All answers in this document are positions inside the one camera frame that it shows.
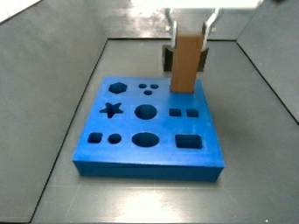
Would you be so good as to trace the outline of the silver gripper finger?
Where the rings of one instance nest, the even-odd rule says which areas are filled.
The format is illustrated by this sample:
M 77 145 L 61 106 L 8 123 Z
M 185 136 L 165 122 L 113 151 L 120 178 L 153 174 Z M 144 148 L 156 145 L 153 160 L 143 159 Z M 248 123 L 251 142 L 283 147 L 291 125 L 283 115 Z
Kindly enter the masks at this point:
M 168 32 L 171 35 L 171 48 L 175 48 L 177 22 L 172 19 L 172 12 L 173 12 L 173 8 L 164 9 L 164 15 L 165 15 L 167 22 L 168 22 Z
M 203 45 L 201 45 L 201 50 L 205 50 L 207 48 L 207 41 L 208 41 L 208 36 L 209 36 L 209 32 L 211 32 L 211 26 L 213 25 L 217 17 L 220 14 L 220 8 L 215 8 L 213 12 L 209 15 L 208 20 L 204 22 L 203 24 Z

